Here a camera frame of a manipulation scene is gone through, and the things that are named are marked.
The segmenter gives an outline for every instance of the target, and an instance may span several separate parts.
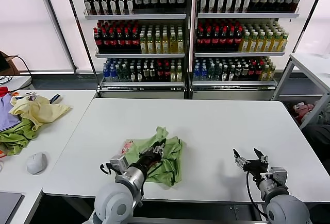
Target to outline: clothing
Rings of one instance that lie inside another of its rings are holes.
[[[129,147],[125,156],[129,164],[137,162],[139,159],[139,153],[141,153],[146,148],[150,147],[157,141],[161,141],[167,137],[169,133],[165,128],[157,127],[156,134],[144,140],[132,140],[133,143]],[[167,139],[164,147],[164,153],[162,162],[163,164],[154,170],[159,163],[154,165],[151,169],[149,177],[147,178],[148,182],[159,182],[164,183],[167,186],[173,186],[175,183],[182,180],[181,177],[181,154],[182,154],[183,141],[178,137],[173,137]]]
[[[15,127],[0,132],[0,143],[7,147],[7,155],[19,153],[24,148],[29,140],[37,136],[32,130],[33,122],[23,118],[22,121]]]
[[[9,111],[12,109],[10,100],[10,94],[6,94],[4,97],[0,97],[0,132],[14,127],[21,122],[18,116],[9,113]]]
[[[50,104],[48,99],[40,95],[29,95],[21,99],[13,97],[11,103],[14,107],[9,112],[31,120],[34,123],[33,131],[45,123],[55,121],[70,109],[66,105]]]

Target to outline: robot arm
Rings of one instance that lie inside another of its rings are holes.
[[[252,174],[261,193],[261,198],[266,202],[267,214],[263,216],[269,219],[272,224],[311,224],[307,206],[294,196],[290,196],[287,186],[287,171],[282,167],[271,167],[268,172],[268,156],[254,149],[258,160],[246,160],[234,150],[235,163],[242,168],[246,174],[246,185],[249,198],[252,200],[249,188],[249,174]]]
[[[166,139],[155,142],[140,153],[136,163],[128,165],[125,156],[115,156],[110,162],[105,163],[105,166],[101,165],[103,172],[106,172],[104,167],[107,167],[108,174],[111,174],[111,170],[117,174],[115,182],[100,189],[95,198],[95,210],[84,224],[126,223],[133,215],[134,208],[142,205],[143,185],[148,177],[148,171],[161,161],[165,142]]]

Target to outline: yellow cloth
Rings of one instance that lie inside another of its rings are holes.
[[[45,123],[51,123],[66,113],[70,107],[60,104],[50,104],[50,101],[40,95],[25,96],[22,99],[12,97],[11,104],[14,106],[9,113],[21,115],[34,123],[33,131],[36,131]]]

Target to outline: table leg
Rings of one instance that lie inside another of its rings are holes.
[[[287,66],[285,67],[285,70],[283,72],[283,75],[282,75],[282,77],[281,77],[281,79],[280,79],[280,81],[279,81],[279,83],[278,83],[278,85],[276,87],[276,90],[275,90],[275,92],[274,92],[273,97],[271,98],[271,100],[277,100],[278,99],[279,94],[281,93],[281,91],[283,89],[284,83],[290,77],[290,74],[291,74],[293,68],[294,68],[294,64],[292,62],[292,59],[290,58]]]
[[[313,123],[317,115],[325,108],[325,106],[330,102],[330,93],[324,93],[318,103],[314,106],[313,110],[309,113],[303,123],[300,125],[300,129],[303,129],[309,123]]]

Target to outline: pile of clothes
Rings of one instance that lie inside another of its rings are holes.
[[[0,157],[19,153],[37,136],[40,126],[55,121],[69,109],[33,92],[20,96],[0,88]]]

